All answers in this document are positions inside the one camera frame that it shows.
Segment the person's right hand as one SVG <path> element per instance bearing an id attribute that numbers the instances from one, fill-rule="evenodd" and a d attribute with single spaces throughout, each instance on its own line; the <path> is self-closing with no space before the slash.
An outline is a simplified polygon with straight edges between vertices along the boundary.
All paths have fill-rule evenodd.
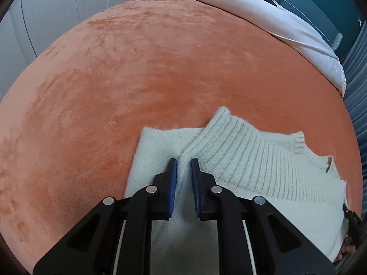
<path id="1" fill-rule="evenodd" d="M 342 247 L 338 255 L 336 256 L 334 263 L 341 261 L 346 255 L 354 255 L 356 252 L 356 246 L 352 244 L 352 238 L 346 235 Z"/>

